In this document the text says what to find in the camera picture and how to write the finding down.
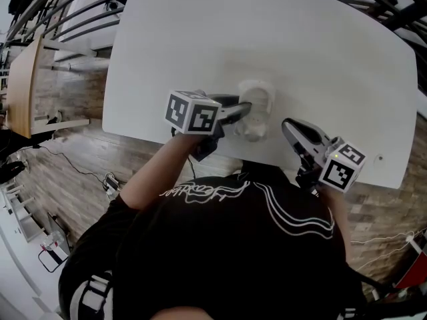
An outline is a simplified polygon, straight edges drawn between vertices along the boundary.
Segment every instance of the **brick-patterned floor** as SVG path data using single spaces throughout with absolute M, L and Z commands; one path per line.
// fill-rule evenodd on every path
M 355 184 L 346 196 L 352 239 L 365 241 L 373 237 L 392 237 L 400 232 L 427 227 L 427 120 L 417 116 L 416 129 L 408 167 L 400 189 Z M 406 236 L 389 241 L 353 244 L 351 266 L 361 267 L 376 257 L 398 249 Z M 360 270 L 374 279 L 386 278 L 393 266 L 405 255 L 407 246 L 389 257 L 381 258 Z

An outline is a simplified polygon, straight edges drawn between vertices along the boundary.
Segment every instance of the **table leg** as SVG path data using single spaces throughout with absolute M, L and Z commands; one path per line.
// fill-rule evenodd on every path
M 48 115 L 34 117 L 34 121 L 41 121 L 41 120 L 48 120 L 48 119 L 49 119 Z
M 58 65 L 39 65 L 39 69 L 46 69 L 46 70 L 53 70 L 53 71 L 70 71 L 71 64 L 68 64 L 68 67 L 60 67 Z
M 19 191 L 23 187 L 24 187 L 24 185 L 16 186 L 14 189 L 10 189 L 10 190 L 6 191 L 6 193 L 15 193 L 16 191 Z
M 88 119 L 51 123 L 50 125 L 32 127 L 31 134 L 34 135 L 34 134 L 45 133 L 47 131 L 57 131 L 58 129 L 79 127 L 81 125 L 88 125 L 89 123 L 90 123 L 90 120 Z
M 50 39 L 43 39 L 42 42 L 43 42 L 44 47 L 48 47 L 50 49 L 75 52 L 75 53 L 78 53 L 80 55 L 85 55 L 88 57 L 96 57 L 97 56 L 97 53 L 95 51 L 92 51 L 91 49 L 79 49 L 79 48 L 76 48 L 75 46 L 72 46 L 70 44 L 61 43 L 59 41 L 54 41 L 54 40 L 50 40 Z
M 30 202 L 32 202 L 34 200 L 35 200 L 34 197 L 31 197 L 31 198 L 29 198 L 27 200 L 24 200 L 22 203 L 19 203 L 18 205 L 14 206 L 13 208 L 14 208 L 14 210 L 16 212 L 16 211 L 22 209 L 24 206 L 26 206 L 26 204 L 28 204 L 28 203 L 30 203 Z
M 6 186 L 2 186 L 1 189 L 4 190 L 5 192 L 7 192 L 7 189 L 10 188 L 10 187 L 12 187 L 12 186 L 14 186 L 14 184 L 15 183 L 7 184 Z

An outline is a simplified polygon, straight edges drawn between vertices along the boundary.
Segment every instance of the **metal railing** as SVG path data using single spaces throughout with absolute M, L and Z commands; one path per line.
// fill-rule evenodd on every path
M 42 37 L 49 37 L 51 40 L 58 39 L 94 21 L 104 19 L 112 15 L 117 15 L 123 12 L 124 5 L 127 0 L 97 0 L 64 17 L 67 7 L 73 1 L 75 0 L 33 0 L 28 6 L 28 8 L 26 8 L 26 10 L 24 11 L 20 11 L 20 7 L 18 7 L 18 12 L 15 15 L 11 27 L 7 32 L 6 41 L 2 45 L 2 49 L 10 46 L 27 46 L 28 44 L 30 44 L 30 42 L 32 42 L 36 32 L 39 32 L 40 29 L 40 34 Z M 78 15 L 81 15 L 82 13 L 87 12 L 90 9 L 93 9 L 100 5 L 108 4 L 112 1 L 115 1 L 117 3 L 117 8 L 114 8 L 112 10 L 106 10 L 94 17 L 88 18 L 71 27 L 66 28 L 65 30 L 58 32 L 60 26 L 62 26 L 67 21 L 76 18 Z M 31 28 L 27 29 L 28 22 L 35 14 L 37 14 L 37 21 L 34 25 L 31 26 Z M 54 24 L 51 24 L 51 20 L 55 17 L 56 14 L 59 14 L 59 16 L 55 18 L 56 22 Z M 106 27 L 117 25 L 119 22 L 120 20 L 117 19 L 116 21 L 106 22 L 104 24 L 85 29 L 82 32 L 73 34 L 65 39 L 62 39 L 61 42 L 70 41 L 82 35 L 100 29 L 104 29 Z
M 75 0 L 34 0 L 30 6 L 26 8 L 26 10 L 19 11 L 19 13 L 17 13 L 15 16 L 13 23 L 7 33 L 6 42 L 3 44 L 3 48 L 13 45 L 28 45 L 32 41 L 34 34 L 39 32 L 40 28 L 42 28 L 42 37 L 50 36 L 50 39 L 52 40 L 58 39 L 94 21 L 121 13 L 127 0 L 97 0 L 64 17 L 66 8 L 73 1 Z M 94 17 L 88 18 L 73 25 L 72 27 L 68 27 L 58 32 L 60 26 L 62 26 L 67 21 L 76 18 L 90 9 L 104 5 L 106 3 L 111 3 L 112 1 L 117 2 L 117 8 L 106 10 L 105 12 L 102 12 Z M 370 15 L 371 17 L 375 18 L 375 20 L 383 24 L 383 26 L 389 28 L 391 31 L 404 28 L 414 32 L 427 45 L 427 23 L 421 20 L 421 18 L 427 16 L 427 0 L 413 0 L 413 4 L 403 8 L 402 10 L 399 10 L 396 7 L 398 3 L 397 0 L 373 0 L 373 3 L 358 0 L 340 1 Z M 35 13 L 38 13 L 35 25 L 30 29 L 27 29 L 27 23 Z M 51 25 L 51 20 L 57 13 L 59 13 L 59 17 L 55 18 L 56 22 Z M 95 27 L 84 29 L 81 32 L 62 39 L 61 41 L 70 41 L 82 35 L 117 25 L 119 22 L 120 20 L 117 19 L 116 21 L 110 21 Z M 427 61 L 424 60 L 422 54 L 417 53 L 417 56 L 419 56 L 421 60 L 427 64 Z

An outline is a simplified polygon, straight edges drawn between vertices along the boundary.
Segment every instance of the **white table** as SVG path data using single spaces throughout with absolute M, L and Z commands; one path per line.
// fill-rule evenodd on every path
M 337 0 L 128 0 L 103 129 L 165 143 L 170 89 L 238 94 L 246 79 L 278 90 L 270 137 L 248 143 L 228 127 L 217 154 L 296 169 L 299 159 L 281 132 L 282 120 L 293 117 L 366 152 L 359 181 L 400 186 L 416 121 L 414 52 Z

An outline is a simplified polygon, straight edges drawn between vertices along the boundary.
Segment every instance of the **black strap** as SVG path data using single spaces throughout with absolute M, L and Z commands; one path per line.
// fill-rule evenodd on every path
M 83 293 L 81 294 L 81 297 L 79 300 L 79 315 L 78 315 L 79 320 L 84 320 L 84 319 L 103 320 L 105 317 L 103 308 L 104 308 L 105 302 L 107 301 L 108 293 L 112 287 L 112 283 L 111 283 L 112 276 L 109 273 L 104 273 L 99 277 L 104 280 L 107 280 L 107 286 L 105 287 L 105 291 L 100 291 L 99 289 L 92 287 L 91 282 L 96 282 L 96 283 L 100 283 L 100 282 L 91 277 L 91 279 L 87 282 L 87 285 L 83 290 Z M 92 293 L 95 293 L 103 298 L 103 301 L 99 306 L 99 310 L 93 309 L 83 304 L 83 298 L 85 297 L 85 294 L 88 291 L 91 291 Z
M 375 288 L 376 290 L 378 290 L 381 293 L 398 293 L 401 289 L 398 288 L 393 288 L 393 287 L 389 287 L 387 285 L 383 285 L 380 282 L 377 282 L 373 279 L 371 279 L 370 277 L 367 277 L 365 275 L 362 275 L 361 273 L 359 273 L 358 271 L 350 268 L 348 266 L 348 269 L 350 271 L 350 274 L 352 274 L 357 280 L 361 281 L 361 282 L 365 282 L 371 286 L 373 286 L 373 288 Z

